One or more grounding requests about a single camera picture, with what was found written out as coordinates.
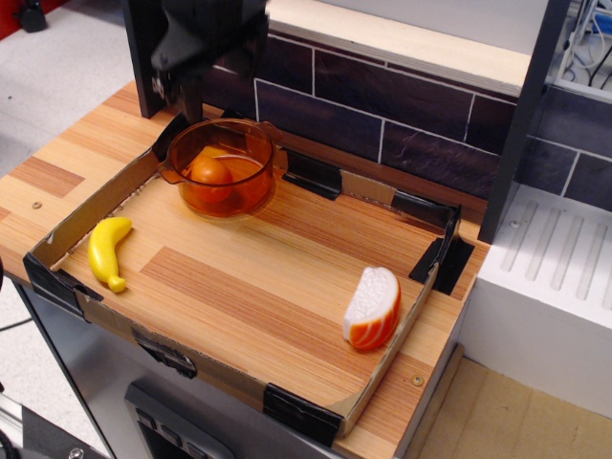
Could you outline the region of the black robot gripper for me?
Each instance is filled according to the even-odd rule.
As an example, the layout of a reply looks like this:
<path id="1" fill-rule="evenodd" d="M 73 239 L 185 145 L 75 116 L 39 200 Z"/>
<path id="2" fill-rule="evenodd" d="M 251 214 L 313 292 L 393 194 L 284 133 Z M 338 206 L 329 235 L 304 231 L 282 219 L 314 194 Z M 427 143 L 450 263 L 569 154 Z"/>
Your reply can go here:
<path id="1" fill-rule="evenodd" d="M 223 60 L 229 70 L 252 78 L 266 49 L 265 1 L 163 1 L 167 28 L 154 49 L 154 91 L 178 104 L 189 125 L 202 120 L 198 80 Z"/>

